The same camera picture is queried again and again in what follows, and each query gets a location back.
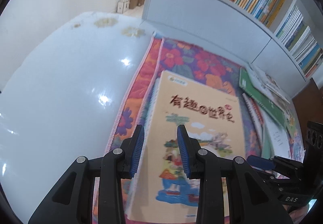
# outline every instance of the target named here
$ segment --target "red flower pattern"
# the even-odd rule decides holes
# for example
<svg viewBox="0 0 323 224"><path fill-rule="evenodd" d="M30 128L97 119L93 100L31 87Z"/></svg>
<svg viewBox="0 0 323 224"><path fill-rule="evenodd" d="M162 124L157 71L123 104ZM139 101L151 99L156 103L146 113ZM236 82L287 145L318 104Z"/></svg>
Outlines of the red flower pattern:
<svg viewBox="0 0 323 224"><path fill-rule="evenodd" d="M164 64L167 65L169 68L172 68L174 65L183 65L184 61L180 56L180 51L178 49L167 49L163 48L161 53L161 60L164 61Z"/></svg>
<svg viewBox="0 0 323 224"><path fill-rule="evenodd" d="M213 75L224 76L226 73L225 67L217 59L214 54L211 54L206 51L200 51L196 54L195 58L197 59L197 66L203 71L206 72L209 68Z"/></svg>

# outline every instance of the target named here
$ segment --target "floor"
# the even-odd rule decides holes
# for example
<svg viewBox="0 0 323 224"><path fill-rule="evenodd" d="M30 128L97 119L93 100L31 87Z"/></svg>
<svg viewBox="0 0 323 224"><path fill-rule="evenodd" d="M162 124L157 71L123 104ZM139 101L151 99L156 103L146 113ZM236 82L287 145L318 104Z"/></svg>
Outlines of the floor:
<svg viewBox="0 0 323 224"><path fill-rule="evenodd" d="M144 5L142 6L137 6L134 9L128 9L125 13L123 13L125 16L130 16L130 17L136 17L136 18L141 18L143 15L143 8Z"/></svg>

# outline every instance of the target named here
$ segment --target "cartoon illustration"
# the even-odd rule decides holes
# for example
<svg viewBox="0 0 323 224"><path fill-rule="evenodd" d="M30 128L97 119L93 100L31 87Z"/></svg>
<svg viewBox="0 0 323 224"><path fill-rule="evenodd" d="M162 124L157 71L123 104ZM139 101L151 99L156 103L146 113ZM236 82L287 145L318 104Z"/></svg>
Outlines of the cartoon illustration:
<svg viewBox="0 0 323 224"><path fill-rule="evenodd" d="M156 199L167 203L180 203L188 206L198 205L199 181L189 180L183 172L177 140L164 144L164 170L160 174L163 190L158 191Z"/></svg>

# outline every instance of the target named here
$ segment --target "notebook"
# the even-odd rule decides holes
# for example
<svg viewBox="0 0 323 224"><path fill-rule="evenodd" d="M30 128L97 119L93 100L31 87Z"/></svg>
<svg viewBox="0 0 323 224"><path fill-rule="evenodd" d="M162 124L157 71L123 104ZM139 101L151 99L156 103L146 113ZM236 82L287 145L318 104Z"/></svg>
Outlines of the notebook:
<svg viewBox="0 0 323 224"><path fill-rule="evenodd" d="M177 126L217 156L245 157L239 99L222 91L163 71L145 125L145 146L127 210L130 220L148 223L196 221L199 181L182 169ZM229 215L223 184L224 212Z"/></svg>

